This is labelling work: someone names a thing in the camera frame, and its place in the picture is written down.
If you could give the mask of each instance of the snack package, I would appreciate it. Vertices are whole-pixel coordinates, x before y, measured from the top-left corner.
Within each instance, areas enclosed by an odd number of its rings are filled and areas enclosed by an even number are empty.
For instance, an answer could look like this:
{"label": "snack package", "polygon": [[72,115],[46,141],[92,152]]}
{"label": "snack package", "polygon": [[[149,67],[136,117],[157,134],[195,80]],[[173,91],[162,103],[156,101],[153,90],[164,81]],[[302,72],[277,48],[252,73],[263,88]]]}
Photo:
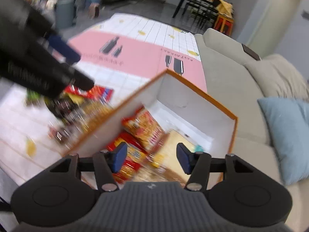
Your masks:
{"label": "snack package", "polygon": [[186,181],[177,173],[166,169],[159,170],[145,163],[135,174],[132,181],[134,182],[171,182],[177,181],[182,187],[186,185]]}
{"label": "snack package", "polygon": [[122,120],[124,128],[149,152],[160,141],[164,131],[143,106],[134,116]]}
{"label": "snack package", "polygon": [[40,105],[41,95],[35,91],[27,89],[27,96],[26,96],[26,106],[29,105]]}
{"label": "snack package", "polygon": [[85,91],[85,90],[79,89],[78,87],[74,85],[69,85],[67,88],[64,89],[64,92],[77,95],[77,96],[81,96],[87,99],[92,99],[92,100],[101,99],[101,100],[105,100],[106,102],[109,102],[114,90],[95,85],[91,90]]}
{"label": "snack package", "polygon": [[141,163],[146,158],[146,152],[143,147],[131,134],[125,131],[121,132],[112,143],[107,145],[107,150],[113,151],[121,142],[126,142],[128,145],[128,152],[121,170],[118,173],[114,173],[115,180],[118,183],[130,180],[139,170]]}
{"label": "snack package", "polygon": [[65,119],[74,109],[78,107],[67,95],[61,95],[55,99],[44,98],[48,110],[58,119]]}
{"label": "snack package", "polygon": [[70,109],[67,114],[60,115],[62,124],[50,127],[49,136],[70,147],[80,135],[93,130],[111,110],[112,107],[106,102],[88,100]]}
{"label": "snack package", "polygon": [[172,130],[166,136],[157,152],[155,154],[150,154],[147,158],[153,167],[158,168],[162,172],[166,170],[174,172],[181,181],[187,181],[190,176],[183,172],[176,156],[176,147],[178,143],[183,143],[191,152],[195,152],[196,144],[194,144],[189,137]]}

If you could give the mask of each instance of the chip bag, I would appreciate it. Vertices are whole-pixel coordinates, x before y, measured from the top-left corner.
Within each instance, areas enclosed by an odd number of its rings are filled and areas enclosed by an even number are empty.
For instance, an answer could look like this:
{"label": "chip bag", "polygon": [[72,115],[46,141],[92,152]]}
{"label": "chip bag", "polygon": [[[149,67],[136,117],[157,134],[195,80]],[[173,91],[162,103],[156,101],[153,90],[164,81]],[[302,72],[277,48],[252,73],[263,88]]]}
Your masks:
{"label": "chip bag", "polygon": [[158,122],[143,106],[134,116],[122,120],[123,127],[132,134],[143,148],[149,152],[164,135]]}
{"label": "chip bag", "polygon": [[142,161],[146,158],[146,152],[143,147],[131,134],[125,131],[120,133],[112,143],[107,145],[107,150],[113,151],[121,142],[126,142],[128,148],[127,157],[122,168],[118,173],[113,174],[118,183],[130,180],[139,170]]}
{"label": "chip bag", "polygon": [[81,96],[87,99],[104,99],[106,102],[108,102],[113,94],[113,89],[105,88],[102,86],[95,85],[92,89],[89,91],[84,91],[79,89],[78,87],[74,85],[69,85],[67,88],[64,89],[64,92],[70,93],[73,95]]}

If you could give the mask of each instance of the metal screw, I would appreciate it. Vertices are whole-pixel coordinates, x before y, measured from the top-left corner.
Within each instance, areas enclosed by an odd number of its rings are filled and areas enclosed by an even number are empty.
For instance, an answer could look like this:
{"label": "metal screw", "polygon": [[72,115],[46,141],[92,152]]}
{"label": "metal screw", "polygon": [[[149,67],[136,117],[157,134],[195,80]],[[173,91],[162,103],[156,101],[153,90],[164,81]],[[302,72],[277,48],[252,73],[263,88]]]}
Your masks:
{"label": "metal screw", "polygon": [[113,184],[113,183],[106,183],[106,184],[102,185],[101,188],[102,188],[104,191],[106,191],[106,192],[113,192],[113,191],[115,191],[118,187],[117,187],[115,184]]}
{"label": "metal screw", "polygon": [[199,183],[192,182],[187,185],[187,189],[189,189],[190,191],[199,191],[202,189],[202,185]]}

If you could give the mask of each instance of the yellow cloth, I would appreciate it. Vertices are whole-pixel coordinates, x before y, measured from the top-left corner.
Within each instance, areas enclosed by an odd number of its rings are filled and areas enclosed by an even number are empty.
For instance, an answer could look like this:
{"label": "yellow cloth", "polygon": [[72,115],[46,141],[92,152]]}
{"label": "yellow cloth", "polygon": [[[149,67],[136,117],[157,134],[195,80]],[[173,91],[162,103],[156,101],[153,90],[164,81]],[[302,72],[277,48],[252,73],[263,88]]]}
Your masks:
{"label": "yellow cloth", "polygon": [[219,0],[221,3],[216,7],[216,9],[219,11],[219,14],[223,14],[227,16],[228,18],[233,18],[232,17],[232,8],[233,5],[230,3],[227,3],[223,0]]}

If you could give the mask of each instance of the sofa armrest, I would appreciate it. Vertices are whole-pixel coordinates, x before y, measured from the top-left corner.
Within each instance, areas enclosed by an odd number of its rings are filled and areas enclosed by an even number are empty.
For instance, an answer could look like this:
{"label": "sofa armrest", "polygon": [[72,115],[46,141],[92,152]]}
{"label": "sofa armrest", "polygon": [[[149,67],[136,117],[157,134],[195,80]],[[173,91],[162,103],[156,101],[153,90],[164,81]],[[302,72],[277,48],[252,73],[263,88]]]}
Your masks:
{"label": "sofa armrest", "polygon": [[295,232],[303,232],[309,228],[309,178],[286,188],[293,199],[293,208],[286,224]]}
{"label": "sofa armrest", "polygon": [[209,28],[204,33],[203,39],[208,48],[225,55],[241,65],[249,61],[255,61],[254,58],[244,52],[241,43],[219,31]]}

